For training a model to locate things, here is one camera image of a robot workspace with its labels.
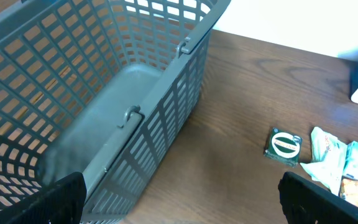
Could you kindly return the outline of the black round-label item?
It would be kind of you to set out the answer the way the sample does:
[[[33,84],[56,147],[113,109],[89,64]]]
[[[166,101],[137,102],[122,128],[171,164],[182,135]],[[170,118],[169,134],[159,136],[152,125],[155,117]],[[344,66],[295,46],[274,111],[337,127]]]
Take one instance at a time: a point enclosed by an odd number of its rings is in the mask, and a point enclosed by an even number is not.
[[[290,167],[296,167],[302,142],[303,139],[299,135],[278,128],[272,128],[267,138],[264,156]]]

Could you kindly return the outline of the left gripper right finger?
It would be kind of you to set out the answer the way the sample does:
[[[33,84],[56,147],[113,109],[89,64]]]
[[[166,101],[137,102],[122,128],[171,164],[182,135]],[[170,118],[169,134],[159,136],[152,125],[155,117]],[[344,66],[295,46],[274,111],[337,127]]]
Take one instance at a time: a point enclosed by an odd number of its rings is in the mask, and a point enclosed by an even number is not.
[[[294,172],[284,173],[278,190],[288,223],[358,224],[358,207]]]

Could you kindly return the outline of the teal snack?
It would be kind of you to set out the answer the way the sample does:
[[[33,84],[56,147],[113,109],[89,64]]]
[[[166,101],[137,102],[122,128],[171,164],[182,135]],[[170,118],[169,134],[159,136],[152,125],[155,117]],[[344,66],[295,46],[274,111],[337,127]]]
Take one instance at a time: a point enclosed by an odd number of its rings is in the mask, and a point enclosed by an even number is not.
[[[314,127],[311,132],[311,162],[301,162],[300,165],[313,181],[321,182],[332,194],[339,195],[346,151],[347,144]]]

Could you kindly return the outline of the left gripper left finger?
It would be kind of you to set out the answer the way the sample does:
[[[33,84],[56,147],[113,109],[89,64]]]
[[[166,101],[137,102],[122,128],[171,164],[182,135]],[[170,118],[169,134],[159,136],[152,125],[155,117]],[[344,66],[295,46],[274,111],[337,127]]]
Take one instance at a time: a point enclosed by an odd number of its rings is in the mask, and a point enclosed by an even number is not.
[[[83,174],[74,172],[0,211],[1,224],[79,224],[86,199]]]

